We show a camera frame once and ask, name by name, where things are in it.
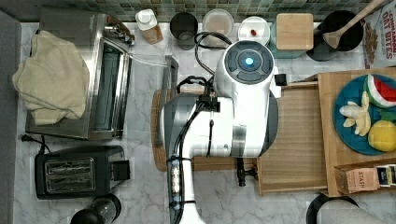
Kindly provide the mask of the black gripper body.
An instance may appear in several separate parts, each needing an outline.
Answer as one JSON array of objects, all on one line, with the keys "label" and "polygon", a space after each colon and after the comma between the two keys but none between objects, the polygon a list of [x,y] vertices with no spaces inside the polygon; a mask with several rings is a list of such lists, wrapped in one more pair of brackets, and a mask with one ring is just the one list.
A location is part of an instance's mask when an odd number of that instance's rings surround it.
[{"label": "black gripper body", "polygon": [[246,177],[252,176],[254,178],[257,177],[257,167],[254,166],[253,168],[246,170],[244,160],[242,158],[236,159],[236,172],[238,178],[238,186],[244,187],[246,185]]}]

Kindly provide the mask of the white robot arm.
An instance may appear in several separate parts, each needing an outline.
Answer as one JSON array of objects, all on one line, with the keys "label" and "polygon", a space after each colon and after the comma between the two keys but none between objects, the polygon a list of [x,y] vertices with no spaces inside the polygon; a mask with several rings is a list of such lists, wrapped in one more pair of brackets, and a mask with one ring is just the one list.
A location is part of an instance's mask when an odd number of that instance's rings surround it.
[{"label": "white robot arm", "polygon": [[263,44],[237,41],[220,56],[215,75],[202,81],[203,93],[182,92],[164,105],[160,134],[171,224],[205,224],[194,198],[193,158],[258,158],[275,141],[274,68]]}]

